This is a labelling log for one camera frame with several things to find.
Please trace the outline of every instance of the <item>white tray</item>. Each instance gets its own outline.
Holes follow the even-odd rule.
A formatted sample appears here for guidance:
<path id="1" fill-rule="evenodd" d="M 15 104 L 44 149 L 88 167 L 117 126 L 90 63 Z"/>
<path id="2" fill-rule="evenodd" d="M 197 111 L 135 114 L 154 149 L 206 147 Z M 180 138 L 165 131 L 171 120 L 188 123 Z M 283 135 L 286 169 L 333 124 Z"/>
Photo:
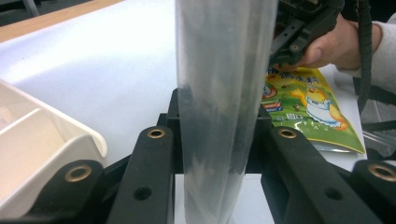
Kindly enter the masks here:
<path id="1" fill-rule="evenodd" d="M 26 213 L 67 163 L 106 154 L 102 135 L 0 80 L 0 218 Z"/>

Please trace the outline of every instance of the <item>white table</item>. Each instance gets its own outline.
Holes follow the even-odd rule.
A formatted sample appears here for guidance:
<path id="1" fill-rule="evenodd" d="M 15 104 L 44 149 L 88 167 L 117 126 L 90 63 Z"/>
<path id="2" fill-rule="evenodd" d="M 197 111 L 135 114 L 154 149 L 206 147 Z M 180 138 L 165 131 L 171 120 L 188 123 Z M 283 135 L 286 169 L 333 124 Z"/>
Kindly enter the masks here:
<path id="1" fill-rule="evenodd" d="M 172 0 L 131 0 L 9 40 L 0 44 L 0 78 L 99 132 L 111 164 L 131 154 L 139 133 L 167 111 L 177 87 L 174 17 Z M 332 66 L 321 71 L 361 135 L 352 79 Z M 323 155 L 348 170 L 365 158 Z M 182 207 L 177 196 L 176 223 Z M 246 177 L 234 220 L 272 220 L 258 175 Z"/>

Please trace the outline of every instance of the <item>yellow green snack package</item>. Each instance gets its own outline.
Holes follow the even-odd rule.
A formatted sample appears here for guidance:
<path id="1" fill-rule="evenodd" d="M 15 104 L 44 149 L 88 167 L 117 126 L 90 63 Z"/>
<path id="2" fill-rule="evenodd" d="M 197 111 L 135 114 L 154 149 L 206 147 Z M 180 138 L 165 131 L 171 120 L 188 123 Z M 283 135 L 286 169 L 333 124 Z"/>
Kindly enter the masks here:
<path id="1" fill-rule="evenodd" d="M 299 68 L 291 73 L 269 69 L 262 106 L 274 126 L 299 130 L 317 150 L 365 153 L 318 69 Z"/>

